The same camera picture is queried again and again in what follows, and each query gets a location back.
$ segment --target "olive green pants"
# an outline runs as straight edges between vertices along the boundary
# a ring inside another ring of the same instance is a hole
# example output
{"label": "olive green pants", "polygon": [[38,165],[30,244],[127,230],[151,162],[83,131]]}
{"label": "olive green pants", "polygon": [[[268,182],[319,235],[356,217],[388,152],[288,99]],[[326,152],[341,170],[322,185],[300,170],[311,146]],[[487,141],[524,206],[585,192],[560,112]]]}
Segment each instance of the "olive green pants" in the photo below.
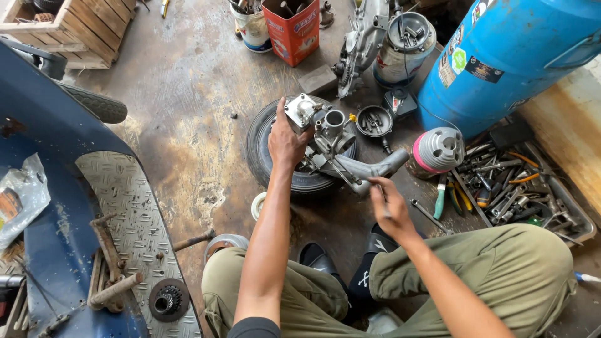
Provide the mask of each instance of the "olive green pants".
{"label": "olive green pants", "polygon": [[[505,322],[517,338],[535,337],[575,293],[572,255],[555,234],[528,224],[427,239],[434,253]],[[215,254],[203,274],[206,319],[225,338],[236,311],[245,250]],[[375,300],[428,292],[402,248],[379,253],[370,268]],[[339,322],[349,303],[336,279],[288,261],[281,303],[283,338],[376,337]],[[383,337],[450,337],[432,299]]]}

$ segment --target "pink tape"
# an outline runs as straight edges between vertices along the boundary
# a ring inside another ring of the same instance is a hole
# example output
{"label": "pink tape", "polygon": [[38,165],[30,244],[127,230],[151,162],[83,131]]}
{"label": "pink tape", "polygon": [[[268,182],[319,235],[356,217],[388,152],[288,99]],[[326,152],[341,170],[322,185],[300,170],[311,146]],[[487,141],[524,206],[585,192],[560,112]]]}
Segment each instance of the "pink tape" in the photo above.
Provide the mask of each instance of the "pink tape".
{"label": "pink tape", "polygon": [[419,141],[425,134],[426,133],[421,134],[417,138],[417,140],[415,140],[415,143],[413,144],[413,156],[415,158],[415,162],[417,162],[417,164],[419,164],[419,166],[422,167],[424,170],[429,171],[431,173],[435,173],[435,174],[446,173],[448,170],[436,170],[436,169],[430,168],[430,166],[425,164],[424,161],[421,159],[421,156],[419,155]]}

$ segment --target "carburetor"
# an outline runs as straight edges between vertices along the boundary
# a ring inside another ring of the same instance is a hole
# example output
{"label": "carburetor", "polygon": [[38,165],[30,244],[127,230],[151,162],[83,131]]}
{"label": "carburetor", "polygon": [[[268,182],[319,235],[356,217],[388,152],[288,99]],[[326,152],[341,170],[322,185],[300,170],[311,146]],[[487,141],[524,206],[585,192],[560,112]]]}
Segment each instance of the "carburetor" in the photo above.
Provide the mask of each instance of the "carburetor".
{"label": "carburetor", "polygon": [[287,102],[284,112],[292,130],[302,134],[311,126],[315,136],[305,150],[300,165],[312,173],[319,171],[343,179],[357,194],[365,196],[370,184],[366,178],[372,171],[379,176],[391,176],[409,159],[409,154],[399,149],[377,164],[365,164],[342,154],[355,142],[356,136],[347,126],[356,120],[353,114],[347,118],[331,105],[324,106],[309,95],[300,94]]}

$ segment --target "blue gas cylinder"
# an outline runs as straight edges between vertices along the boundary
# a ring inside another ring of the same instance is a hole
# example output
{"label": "blue gas cylinder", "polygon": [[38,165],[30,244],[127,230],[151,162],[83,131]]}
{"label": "blue gas cylinder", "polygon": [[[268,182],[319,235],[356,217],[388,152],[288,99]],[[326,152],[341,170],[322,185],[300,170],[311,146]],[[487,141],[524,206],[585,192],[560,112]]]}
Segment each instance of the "blue gas cylinder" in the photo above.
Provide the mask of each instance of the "blue gas cylinder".
{"label": "blue gas cylinder", "polygon": [[473,137],[599,52],[601,1],[477,0],[418,93],[418,120]]}

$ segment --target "plastic bag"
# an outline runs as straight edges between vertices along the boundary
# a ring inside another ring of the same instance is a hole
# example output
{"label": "plastic bag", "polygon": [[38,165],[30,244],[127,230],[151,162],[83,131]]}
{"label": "plastic bag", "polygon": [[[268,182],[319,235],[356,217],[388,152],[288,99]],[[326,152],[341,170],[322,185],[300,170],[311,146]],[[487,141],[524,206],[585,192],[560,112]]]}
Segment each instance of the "plastic bag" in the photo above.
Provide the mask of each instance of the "plastic bag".
{"label": "plastic bag", "polygon": [[47,178],[37,153],[23,168],[10,169],[0,180],[0,250],[12,241],[50,203]]}

